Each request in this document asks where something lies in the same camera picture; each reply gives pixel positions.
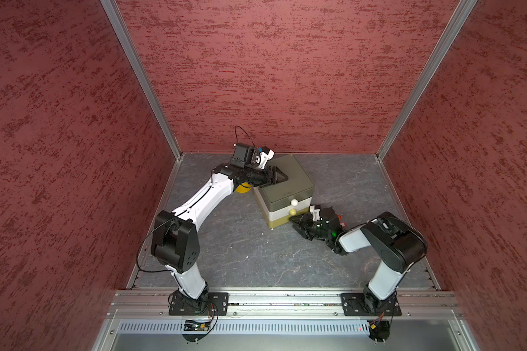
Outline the white drawer yellow knob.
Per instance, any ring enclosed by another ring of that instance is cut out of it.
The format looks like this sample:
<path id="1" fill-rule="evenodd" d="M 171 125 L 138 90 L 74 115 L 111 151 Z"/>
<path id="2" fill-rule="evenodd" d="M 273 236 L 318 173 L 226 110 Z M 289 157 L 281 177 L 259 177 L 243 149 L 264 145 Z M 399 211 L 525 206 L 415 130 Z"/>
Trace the white drawer yellow knob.
<path id="1" fill-rule="evenodd" d="M 291 216 L 296 216 L 309 212 L 311 202 L 312 198 L 309 197 L 306 200 L 298 202 L 296 206 L 288 204 L 288 206 L 277 210 L 269 210 L 267 206 L 263 204 L 262 211 L 268 222 L 277 222 L 284 219 L 288 220 Z"/>

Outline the olive green drawer cabinet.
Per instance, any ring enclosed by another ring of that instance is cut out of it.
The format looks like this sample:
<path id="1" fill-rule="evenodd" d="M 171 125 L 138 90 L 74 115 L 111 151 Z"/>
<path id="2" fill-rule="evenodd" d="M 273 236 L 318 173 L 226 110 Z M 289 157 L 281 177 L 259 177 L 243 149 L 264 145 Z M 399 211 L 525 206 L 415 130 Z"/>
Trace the olive green drawer cabinet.
<path id="1" fill-rule="evenodd" d="M 268 212 L 276 212 L 298 203 L 309 201 L 314 196 L 315 184 L 294 155 L 283 155 L 270 160 L 267 165 L 275 166 L 280 182 L 255 189 L 255 195 Z"/>

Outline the silver key red tag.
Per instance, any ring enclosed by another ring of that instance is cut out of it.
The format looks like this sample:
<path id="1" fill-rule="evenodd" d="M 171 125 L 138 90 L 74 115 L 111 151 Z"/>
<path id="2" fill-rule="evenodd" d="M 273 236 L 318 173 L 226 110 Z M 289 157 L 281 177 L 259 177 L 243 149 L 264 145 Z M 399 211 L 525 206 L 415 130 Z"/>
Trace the silver key red tag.
<path id="1" fill-rule="evenodd" d="M 343 221 L 343 218 L 341 215 L 338 215 L 339 223 L 342 228 L 346 227 L 346 223 Z"/>

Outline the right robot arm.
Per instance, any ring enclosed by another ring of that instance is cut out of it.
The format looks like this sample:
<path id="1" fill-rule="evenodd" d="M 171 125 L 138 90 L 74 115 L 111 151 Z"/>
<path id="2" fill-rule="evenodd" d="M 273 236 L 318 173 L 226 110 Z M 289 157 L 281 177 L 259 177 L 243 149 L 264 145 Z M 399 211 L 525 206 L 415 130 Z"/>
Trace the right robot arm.
<path id="1" fill-rule="evenodd" d="M 427 254 L 423 235 L 390 212 L 348 228 L 332 207 L 315 209 L 289 218 L 305 240 L 323 241 L 333 253 L 345 256 L 371 247 L 380 257 L 379 267 L 357 299 L 360 312 L 381 314 L 396 303 L 396 289 L 413 265 Z"/>

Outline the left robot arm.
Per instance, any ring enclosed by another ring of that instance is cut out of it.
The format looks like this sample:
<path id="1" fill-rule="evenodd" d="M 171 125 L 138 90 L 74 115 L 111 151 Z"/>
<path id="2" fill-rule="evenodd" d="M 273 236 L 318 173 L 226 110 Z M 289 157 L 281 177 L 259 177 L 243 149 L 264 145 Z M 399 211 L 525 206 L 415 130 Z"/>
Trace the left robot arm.
<path id="1" fill-rule="evenodd" d="M 217 166 L 209 181 L 172 212 L 161 211 L 152 234 L 151 255 L 172 273 L 179 292 L 192 301 L 203 301 L 208 285 L 197 266 L 201 252 L 199 231 L 206 218 L 238 187 L 268 187 L 288 180 L 276 166 L 263 169 L 231 164 Z"/>

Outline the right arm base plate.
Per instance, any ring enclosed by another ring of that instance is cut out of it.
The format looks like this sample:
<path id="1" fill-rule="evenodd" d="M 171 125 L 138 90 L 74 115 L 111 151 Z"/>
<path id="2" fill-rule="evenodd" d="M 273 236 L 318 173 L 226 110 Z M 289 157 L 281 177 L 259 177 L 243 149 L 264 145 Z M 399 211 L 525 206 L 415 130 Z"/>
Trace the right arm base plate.
<path id="1" fill-rule="evenodd" d="M 394 292 L 384 300 L 379 300 L 372 293 L 342 293 L 341 305 L 346 317 L 401 317 L 402 311 Z"/>

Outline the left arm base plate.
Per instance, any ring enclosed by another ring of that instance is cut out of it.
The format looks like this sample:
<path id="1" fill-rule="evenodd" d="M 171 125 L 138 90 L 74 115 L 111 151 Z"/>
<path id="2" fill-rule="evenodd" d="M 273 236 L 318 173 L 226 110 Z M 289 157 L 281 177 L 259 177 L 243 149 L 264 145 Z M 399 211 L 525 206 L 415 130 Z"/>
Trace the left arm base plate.
<path id="1" fill-rule="evenodd" d="M 178 290 L 168 297 L 168 314 L 171 316 L 226 316 L 229 294 L 227 292 L 203 292 L 192 299 Z"/>

